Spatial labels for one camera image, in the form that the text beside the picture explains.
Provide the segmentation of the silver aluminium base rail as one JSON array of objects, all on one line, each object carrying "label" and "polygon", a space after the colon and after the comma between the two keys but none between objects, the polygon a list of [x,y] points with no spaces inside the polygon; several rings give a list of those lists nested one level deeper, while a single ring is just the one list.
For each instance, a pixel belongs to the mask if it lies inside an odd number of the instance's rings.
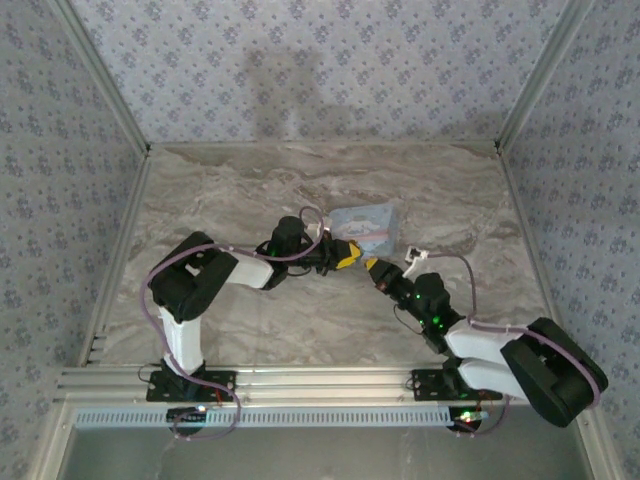
[{"label": "silver aluminium base rail", "polygon": [[[404,406],[414,402],[410,366],[233,366],[235,392],[247,407]],[[151,369],[70,368],[62,371],[54,399],[137,403],[145,399]]]}]

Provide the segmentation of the silver aluminium side rail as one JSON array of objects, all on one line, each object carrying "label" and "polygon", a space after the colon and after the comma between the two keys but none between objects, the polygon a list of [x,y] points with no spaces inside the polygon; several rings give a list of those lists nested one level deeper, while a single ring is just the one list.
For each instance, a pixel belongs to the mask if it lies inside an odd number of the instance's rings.
[{"label": "silver aluminium side rail", "polygon": [[131,366],[113,366],[101,362],[107,335],[104,325],[119,288],[151,162],[142,157],[134,184],[112,249],[108,269],[90,317],[77,365],[64,368],[57,377],[53,405],[42,431],[27,480],[57,480],[66,450],[74,433],[77,413],[83,408],[103,409],[115,405],[139,406],[142,384],[135,379]]}]

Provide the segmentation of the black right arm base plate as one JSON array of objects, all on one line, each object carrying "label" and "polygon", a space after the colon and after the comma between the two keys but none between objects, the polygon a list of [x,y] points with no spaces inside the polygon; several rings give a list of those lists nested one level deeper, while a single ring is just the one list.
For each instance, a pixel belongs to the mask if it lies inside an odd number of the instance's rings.
[{"label": "black right arm base plate", "polygon": [[470,390],[463,385],[455,370],[412,370],[410,384],[416,401],[455,401],[471,398]]}]

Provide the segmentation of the grey metal floor plate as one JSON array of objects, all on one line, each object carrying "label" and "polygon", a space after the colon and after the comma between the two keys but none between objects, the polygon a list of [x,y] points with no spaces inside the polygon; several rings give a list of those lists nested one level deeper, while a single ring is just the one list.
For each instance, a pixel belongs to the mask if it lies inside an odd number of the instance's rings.
[{"label": "grey metal floor plate", "polygon": [[182,442],[165,429],[82,429],[59,480],[594,480],[575,435],[512,420],[446,429],[255,428]]}]

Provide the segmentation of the right control board with LED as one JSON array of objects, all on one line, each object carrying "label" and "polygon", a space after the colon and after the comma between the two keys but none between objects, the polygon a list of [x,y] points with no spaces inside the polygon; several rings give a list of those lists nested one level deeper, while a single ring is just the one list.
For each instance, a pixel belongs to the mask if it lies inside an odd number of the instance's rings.
[{"label": "right control board with LED", "polygon": [[464,432],[477,431],[485,420],[488,420],[491,413],[483,409],[472,409],[470,407],[451,407],[449,409],[453,428]]}]

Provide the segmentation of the silver aluminium frame post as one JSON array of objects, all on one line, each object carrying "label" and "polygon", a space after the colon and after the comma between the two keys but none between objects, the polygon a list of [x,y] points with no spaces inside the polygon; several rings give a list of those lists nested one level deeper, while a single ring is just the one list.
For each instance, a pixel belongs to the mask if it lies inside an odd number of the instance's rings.
[{"label": "silver aluminium frame post", "polygon": [[71,1],[46,0],[46,2],[58,19],[106,104],[115,115],[129,143],[138,153],[146,155],[148,142]]},{"label": "silver aluminium frame post", "polygon": [[513,146],[594,3],[595,0],[566,0],[495,139],[498,154],[506,154]]}]

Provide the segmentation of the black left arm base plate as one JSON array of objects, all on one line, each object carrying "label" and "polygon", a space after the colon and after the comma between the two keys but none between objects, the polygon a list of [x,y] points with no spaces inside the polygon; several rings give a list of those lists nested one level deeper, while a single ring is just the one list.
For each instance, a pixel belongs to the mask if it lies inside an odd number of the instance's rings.
[{"label": "black left arm base plate", "polygon": [[[204,370],[196,377],[207,383],[216,383],[228,390],[235,390],[237,374],[234,371]],[[229,393],[220,388],[194,383],[177,375],[171,369],[153,371],[146,391],[147,402],[222,402],[229,403],[233,399]]]}]

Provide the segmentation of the control board with led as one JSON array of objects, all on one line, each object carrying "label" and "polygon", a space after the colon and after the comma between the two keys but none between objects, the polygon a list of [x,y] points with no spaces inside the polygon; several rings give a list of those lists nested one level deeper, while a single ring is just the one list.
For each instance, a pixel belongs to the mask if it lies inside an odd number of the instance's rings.
[{"label": "control board with led", "polygon": [[207,409],[202,405],[170,408],[165,415],[167,423],[205,423],[206,419]]},{"label": "control board with led", "polygon": [[453,428],[464,432],[477,431],[485,420],[488,420],[491,413],[483,409],[472,409],[470,407],[451,407],[449,409]]}]

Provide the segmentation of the left control board with LED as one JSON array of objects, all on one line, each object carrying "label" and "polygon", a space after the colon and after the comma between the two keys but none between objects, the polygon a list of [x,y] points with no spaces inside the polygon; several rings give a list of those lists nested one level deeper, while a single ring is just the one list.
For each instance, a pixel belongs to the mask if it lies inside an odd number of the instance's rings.
[{"label": "left control board with LED", "polygon": [[165,415],[167,423],[205,423],[206,419],[207,409],[202,405],[170,408]]}]

